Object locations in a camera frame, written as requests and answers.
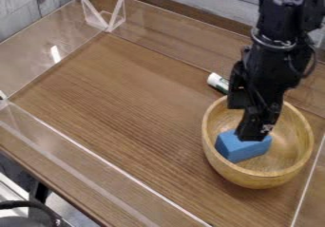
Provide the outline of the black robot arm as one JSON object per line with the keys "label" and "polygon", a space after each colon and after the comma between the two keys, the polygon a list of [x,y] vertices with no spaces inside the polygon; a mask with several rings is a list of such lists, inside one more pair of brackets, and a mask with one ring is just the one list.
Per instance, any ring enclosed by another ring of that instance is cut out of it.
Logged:
{"label": "black robot arm", "polygon": [[310,32],[320,28],[325,0],[259,0],[252,44],[231,70],[227,106],[243,111],[235,135],[260,141],[279,119],[283,97],[315,67]]}

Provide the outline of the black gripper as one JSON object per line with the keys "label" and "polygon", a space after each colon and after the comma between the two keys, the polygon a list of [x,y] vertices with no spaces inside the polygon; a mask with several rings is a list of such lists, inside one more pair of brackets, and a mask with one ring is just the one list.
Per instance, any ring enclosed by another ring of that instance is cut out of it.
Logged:
{"label": "black gripper", "polygon": [[312,73],[307,68],[314,47],[310,35],[271,39],[251,30],[251,47],[233,64],[227,107],[244,109],[235,134],[243,142],[260,142],[278,121],[284,93]]}

